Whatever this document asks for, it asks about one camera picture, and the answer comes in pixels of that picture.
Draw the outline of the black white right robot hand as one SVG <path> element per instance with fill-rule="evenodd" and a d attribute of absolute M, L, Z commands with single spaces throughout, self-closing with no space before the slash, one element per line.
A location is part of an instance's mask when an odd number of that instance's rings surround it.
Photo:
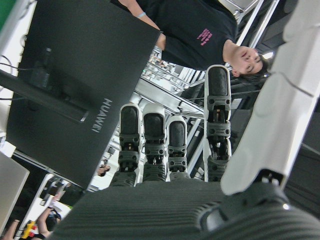
<path fill-rule="evenodd" d="M 320 222 L 284 186 L 320 95 L 320 3 L 300 0 L 271 77 L 219 182 L 118 183 L 85 195 L 53 240 L 317 240 Z"/>

